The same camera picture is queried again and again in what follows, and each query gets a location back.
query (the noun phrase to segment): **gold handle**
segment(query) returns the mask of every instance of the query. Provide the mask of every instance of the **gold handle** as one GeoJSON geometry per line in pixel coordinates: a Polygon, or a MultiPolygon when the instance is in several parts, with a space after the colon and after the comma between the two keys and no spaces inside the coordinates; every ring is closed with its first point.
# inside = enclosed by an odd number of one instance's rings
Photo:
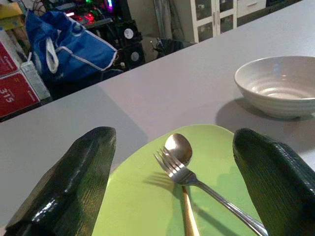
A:
{"type": "Polygon", "coordinates": [[[200,236],[195,218],[190,205],[189,195],[184,186],[183,189],[183,199],[185,207],[185,236],[200,236]]]}

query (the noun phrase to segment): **utensil handle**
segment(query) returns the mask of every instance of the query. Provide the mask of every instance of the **utensil handle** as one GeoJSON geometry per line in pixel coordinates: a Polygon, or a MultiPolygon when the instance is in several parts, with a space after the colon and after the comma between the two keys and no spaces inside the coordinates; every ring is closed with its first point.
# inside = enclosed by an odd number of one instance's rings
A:
{"type": "Polygon", "coordinates": [[[253,230],[259,236],[268,236],[268,233],[263,226],[262,223],[255,220],[248,214],[242,212],[238,207],[230,203],[227,199],[222,197],[219,193],[211,189],[209,186],[204,184],[201,181],[196,181],[193,185],[201,188],[205,192],[207,192],[211,197],[216,199],[219,203],[221,203],[225,208],[231,211],[234,215],[236,215],[241,221],[243,221],[251,230],[253,230]]]}
{"type": "Polygon", "coordinates": [[[182,186],[182,189],[185,208],[185,236],[200,236],[195,218],[192,213],[188,192],[184,186],[182,186]]]}

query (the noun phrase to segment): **drawer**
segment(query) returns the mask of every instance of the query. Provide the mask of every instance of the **drawer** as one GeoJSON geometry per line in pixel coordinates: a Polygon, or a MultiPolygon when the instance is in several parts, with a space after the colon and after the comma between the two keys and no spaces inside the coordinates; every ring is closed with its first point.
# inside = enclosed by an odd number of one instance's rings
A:
{"type": "Polygon", "coordinates": [[[266,0],[238,0],[237,17],[242,17],[266,7],[266,0]]]}

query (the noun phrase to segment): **bowl rim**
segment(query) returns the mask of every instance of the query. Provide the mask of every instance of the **bowl rim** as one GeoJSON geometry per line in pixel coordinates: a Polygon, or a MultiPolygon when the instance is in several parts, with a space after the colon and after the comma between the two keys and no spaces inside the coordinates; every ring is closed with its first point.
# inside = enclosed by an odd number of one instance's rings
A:
{"type": "Polygon", "coordinates": [[[234,73],[234,82],[236,83],[236,85],[240,88],[242,88],[243,90],[245,90],[246,92],[252,94],[252,95],[255,95],[255,96],[258,96],[258,97],[261,97],[261,98],[268,98],[269,100],[274,100],[274,101],[288,101],[288,102],[297,102],[297,101],[313,101],[315,100],[315,97],[306,97],[306,98],[279,98],[279,97],[269,97],[269,96],[266,96],[266,95],[262,95],[260,93],[256,93],[256,92],[253,92],[253,91],[250,91],[248,90],[247,88],[241,86],[238,82],[237,82],[237,79],[236,79],[236,76],[237,76],[237,73],[239,73],[239,71],[241,69],[243,69],[245,66],[248,66],[249,64],[252,64],[254,62],[257,62],[257,61],[261,61],[261,60],[267,60],[267,59],[276,59],[276,58],[309,58],[309,59],[313,59],[315,60],[315,57],[312,57],[312,56],[275,56],[275,57],[265,57],[265,58],[260,58],[260,59],[256,59],[256,60],[252,60],[250,62],[247,62],[245,63],[244,65],[242,65],[241,67],[239,67],[236,72],[234,73]]]}

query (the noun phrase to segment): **green plate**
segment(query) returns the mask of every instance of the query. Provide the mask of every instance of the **green plate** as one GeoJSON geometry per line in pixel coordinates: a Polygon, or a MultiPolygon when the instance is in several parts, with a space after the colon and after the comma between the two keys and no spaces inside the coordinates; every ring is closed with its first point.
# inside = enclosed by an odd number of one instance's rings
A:
{"type": "MultiPolygon", "coordinates": [[[[233,158],[233,133],[215,125],[176,129],[146,144],[110,176],[93,236],[183,236],[182,190],[163,172],[155,153],[172,133],[191,143],[189,168],[243,211],[259,220],[233,158]]],[[[236,216],[197,187],[189,188],[201,235],[255,235],[236,216]]]]}

